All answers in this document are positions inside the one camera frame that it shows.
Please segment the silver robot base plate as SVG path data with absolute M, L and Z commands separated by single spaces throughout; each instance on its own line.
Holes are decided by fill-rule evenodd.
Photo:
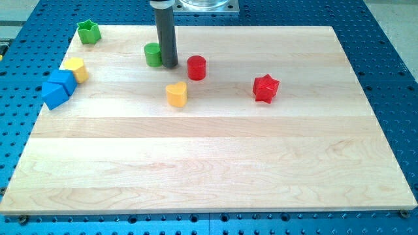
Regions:
M 239 14 L 239 0 L 175 0 L 173 11 L 176 15 L 188 14 Z

